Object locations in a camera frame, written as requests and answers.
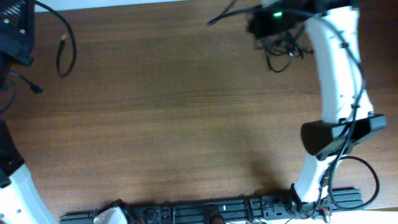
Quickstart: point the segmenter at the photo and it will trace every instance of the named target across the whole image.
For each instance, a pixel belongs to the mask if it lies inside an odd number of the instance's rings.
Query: robotic arm
[[[277,9],[281,9],[281,13],[278,12],[278,18],[275,18]],[[289,217],[297,218],[298,214],[311,210],[315,213],[320,204],[324,205],[328,201],[331,194],[334,194],[328,184],[328,179],[333,178],[333,164],[336,163],[337,166],[338,159],[341,159],[342,155],[349,154],[354,145],[383,130],[386,127],[386,119],[383,115],[374,114],[368,94],[363,89],[364,79],[358,66],[360,60],[357,31],[359,11],[358,8],[353,7],[351,1],[282,1],[267,8],[255,7],[251,10],[255,13],[249,25],[249,31],[257,39],[290,29],[294,24],[304,21],[317,61],[323,102],[322,120],[302,126],[301,135],[306,148],[304,167],[298,180],[292,185],[289,199],[282,204]],[[321,17],[308,18],[303,14],[289,14],[298,11],[320,13]],[[229,14],[224,12],[210,23],[214,24],[222,17],[228,16]],[[338,30],[340,36],[322,19]],[[2,49],[0,49],[0,55],[12,57]],[[1,131],[1,141],[5,139],[6,143],[1,144],[0,148],[0,198],[9,198],[8,201],[12,203],[0,203],[0,219],[7,224],[55,223],[41,201],[30,172],[14,148],[3,121]],[[260,205],[262,202],[250,199],[243,203],[248,211],[248,220],[253,222],[253,218],[257,215],[255,207],[257,203]],[[232,209],[229,205],[226,207],[226,204],[228,202],[223,202],[224,211]],[[168,214],[166,219],[159,214],[159,211],[163,209],[168,211],[164,216]],[[270,218],[264,206],[258,209],[261,217],[266,220]],[[137,214],[142,214],[142,217],[146,217],[144,219],[147,223],[157,220],[159,224],[176,224],[178,223],[176,213],[178,213],[178,208],[173,206],[161,209],[160,207],[139,208],[132,212],[120,203],[115,203],[109,209],[94,214],[61,217],[61,223],[141,224],[142,219],[139,218],[141,216]]]

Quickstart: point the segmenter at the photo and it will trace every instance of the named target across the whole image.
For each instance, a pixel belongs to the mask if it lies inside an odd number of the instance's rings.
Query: wooden table
[[[78,42],[76,67],[64,79],[55,73],[55,54],[65,28],[51,14],[36,15],[35,62],[14,69],[45,94],[34,96],[16,80],[17,99],[4,119],[56,217],[118,198],[225,198],[287,189],[297,180],[305,152],[300,127],[321,118],[314,58],[269,72],[244,17],[205,25],[225,4],[62,12]],[[368,92],[388,120],[353,153],[381,179],[371,208],[398,207],[397,7],[393,0],[361,5]],[[356,162],[344,162],[336,175],[336,187],[359,187],[365,199],[374,190]]]

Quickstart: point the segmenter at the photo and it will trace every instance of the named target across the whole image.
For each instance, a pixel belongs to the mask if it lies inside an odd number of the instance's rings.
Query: black cable
[[[17,85],[15,85],[15,83],[10,79],[7,79],[7,81],[9,83],[11,83],[11,85],[14,87],[14,93],[11,96],[10,102],[3,109],[0,110],[0,114],[3,114],[8,110],[8,108],[13,104],[15,97],[17,95]],[[8,86],[4,85],[3,88],[4,88],[4,91],[7,91]]]
[[[278,49],[281,47],[282,44],[285,44],[284,49]],[[264,46],[265,50],[267,53],[269,53],[271,56],[282,56],[291,53],[291,51],[295,50],[295,44],[296,42],[293,40],[293,37],[288,33],[288,35],[280,35],[280,38],[277,40],[274,40],[271,43],[271,46],[267,43],[266,46]]]
[[[57,61],[56,61],[58,76],[61,78],[67,77],[72,72],[73,66],[75,66],[75,62],[76,62],[76,58],[77,58],[77,47],[76,47],[76,40],[75,40],[75,35],[73,34],[73,30],[72,30],[70,24],[68,23],[68,21],[66,21],[66,19],[64,19],[57,11],[55,11],[51,7],[41,3],[39,1],[35,1],[35,4],[40,7],[43,7],[44,9],[48,10],[53,15],[55,15],[57,18],[59,18],[68,29],[70,40],[72,42],[73,55],[72,55],[72,61],[70,62],[67,72],[61,73],[61,69],[60,69],[60,58],[61,58],[61,54],[63,52],[63,48],[65,47],[65,39],[66,39],[65,36],[62,37],[60,44],[58,46]]]
[[[269,43],[269,41],[267,39],[262,39],[261,43],[262,43],[262,47],[259,47],[258,50],[260,49],[265,49],[266,53],[268,53],[271,56],[274,57],[279,57],[279,56],[283,56],[285,54],[287,54],[286,49],[278,49],[280,42],[283,41],[282,39],[278,39],[273,41],[272,43]]]
[[[231,10],[231,8],[235,5],[236,1],[237,1],[237,0],[232,0],[232,1],[230,2],[230,4],[229,4],[227,7],[225,7],[225,9],[223,10],[223,12],[220,13],[220,15],[226,14],[229,10]]]
[[[297,46],[297,48],[299,50],[301,50],[302,52],[306,53],[306,54],[313,54],[313,50],[305,49],[305,48],[303,48],[302,46],[299,46],[299,45]]]
[[[39,87],[38,85],[32,83],[30,80],[28,80],[26,77],[24,77],[23,75],[10,71],[9,72],[11,75],[14,75],[15,77],[18,77],[22,80],[24,80],[29,86],[30,86],[30,90],[32,90],[33,93],[35,93],[36,95],[42,95],[43,94],[43,89],[41,89],[41,87]]]
[[[329,194],[331,196],[330,197],[331,201],[335,204],[336,208],[338,208],[340,210],[352,211],[352,210],[362,209],[364,207],[367,207],[371,203],[373,203],[375,201],[375,199],[377,198],[377,196],[379,195],[379,192],[380,192],[380,180],[379,180],[379,177],[377,176],[377,173],[373,169],[373,167],[368,162],[366,162],[365,160],[363,160],[361,158],[358,158],[358,157],[355,157],[355,156],[345,156],[345,157],[342,157],[340,160],[345,160],[345,159],[353,159],[353,160],[356,160],[356,161],[359,161],[359,162],[363,163],[371,171],[371,173],[372,173],[372,175],[374,177],[374,180],[376,181],[376,189],[374,191],[373,196],[366,203],[363,203],[362,205],[358,205],[358,206],[355,206],[355,207],[342,207],[341,205],[339,205],[336,202],[335,198],[332,197],[332,194],[329,191]],[[333,172],[333,174],[330,174],[330,176],[329,176],[329,184],[328,184],[329,188],[332,188],[333,178],[334,178],[334,173],[335,173],[334,169],[332,169],[331,171]]]
[[[352,108],[353,108],[353,112],[352,112],[352,122],[350,124],[347,124],[347,126],[345,127],[345,130],[343,131],[342,135],[345,134],[345,132],[348,131],[347,137],[343,143],[343,145],[341,146],[341,149],[339,150],[339,153],[336,157],[336,159],[331,163],[329,170],[330,170],[330,175],[329,175],[329,180],[328,180],[328,193],[330,195],[331,201],[335,204],[335,206],[340,209],[340,210],[357,210],[357,209],[361,209],[364,208],[366,206],[368,206],[369,204],[371,204],[376,197],[379,194],[379,189],[380,189],[380,181],[379,178],[376,174],[376,172],[374,171],[374,169],[370,166],[370,164],[368,164],[366,161],[364,161],[363,159],[357,158],[357,157],[351,157],[351,156],[346,156],[344,158],[347,159],[354,159],[357,160],[359,162],[362,162],[363,164],[366,165],[366,167],[369,168],[369,170],[372,172],[373,177],[376,181],[376,190],[373,194],[373,196],[371,197],[371,199],[369,199],[369,201],[367,201],[366,203],[363,203],[362,205],[359,206],[355,206],[355,207],[342,207],[340,205],[338,205],[337,201],[334,198],[333,195],[333,178],[334,178],[334,174],[335,174],[335,170],[337,168],[338,162],[343,159],[343,154],[345,153],[345,150],[347,147],[349,147],[350,145],[350,141],[351,141],[351,137],[353,135],[354,129],[355,129],[355,125],[356,125],[356,114],[358,112],[358,108],[359,108],[359,101],[362,97],[363,91],[365,90],[366,87],[366,79],[364,76],[364,72],[363,69],[361,67],[361,64],[355,59],[354,54],[352,53],[352,51],[349,49],[348,47],[348,43],[347,41],[345,41],[344,37],[342,36],[342,34],[337,30],[337,28],[329,21],[323,19],[322,17],[319,17],[316,14],[313,14],[311,12],[305,12],[305,11],[301,11],[301,10],[296,10],[296,9],[283,9],[283,8],[276,8],[276,7],[268,7],[268,8],[262,8],[261,5],[259,6],[255,6],[255,7],[250,7],[250,8],[246,8],[246,9],[240,9],[240,10],[236,10],[233,12],[229,12],[223,15],[220,15],[212,20],[210,20],[208,22],[208,25],[213,25],[216,22],[218,22],[220,19],[226,18],[226,17],[230,17],[230,16],[235,16],[238,14],[244,14],[244,13],[254,13],[257,11],[282,11],[282,12],[287,12],[287,13],[292,13],[292,14],[296,14],[299,16],[305,16],[308,18],[313,18],[316,19],[322,23],[324,23],[324,25],[326,25],[336,36],[337,38],[339,38],[339,40],[341,41],[341,45],[345,48],[348,56],[350,57],[351,60],[353,60],[361,74],[361,79],[362,79],[362,84],[361,84],[361,89],[358,93],[358,96],[355,98],[354,103],[352,104]]]
[[[286,68],[288,68],[290,66],[290,64],[293,62],[293,59],[294,59],[293,54],[289,55],[289,61],[286,63],[286,65],[280,70],[275,70],[274,67],[271,64],[271,60],[269,58],[269,54],[267,54],[268,68],[269,68],[269,70],[271,70],[271,71],[273,71],[275,73],[283,72],[284,70],[286,70]]]

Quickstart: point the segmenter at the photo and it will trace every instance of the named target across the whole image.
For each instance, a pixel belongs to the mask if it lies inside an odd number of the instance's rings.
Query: black mount
[[[0,1],[0,88],[12,64],[30,66],[35,43],[34,0]]]
[[[358,189],[334,190],[333,193],[339,204],[357,206],[363,203]],[[255,223],[267,220],[297,218],[297,214],[289,212],[290,197],[287,192],[280,195],[246,197],[234,200],[146,207],[127,205],[119,199],[101,210],[93,210],[76,215],[64,215],[60,217],[60,224],[92,224],[95,216],[112,207],[121,208],[128,224],[205,224],[203,211],[209,206],[218,207],[218,211],[226,223],[236,221]],[[323,203],[325,204],[324,208],[330,213],[340,212],[330,200],[325,199]],[[308,213],[300,215],[305,217],[308,216]],[[319,208],[315,212],[313,219],[326,220],[328,215],[323,209]]]
[[[345,127],[349,125],[344,120],[340,124],[327,124],[322,121],[305,123],[301,127],[301,138],[307,152],[317,156],[323,161],[328,156],[337,154],[341,149],[347,132]],[[353,147],[359,143],[375,136],[387,126],[386,117],[383,114],[376,114],[368,118],[357,120],[354,133],[350,139],[351,147],[346,154],[352,152]]]
[[[311,13],[326,15],[327,10],[338,7],[357,7],[358,0],[284,0],[273,3],[270,8],[296,9]],[[257,11],[249,21],[248,32],[254,34],[257,40],[280,34],[292,29],[296,24],[307,20],[307,17],[284,13],[282,17],[275,18],[277,11]]]

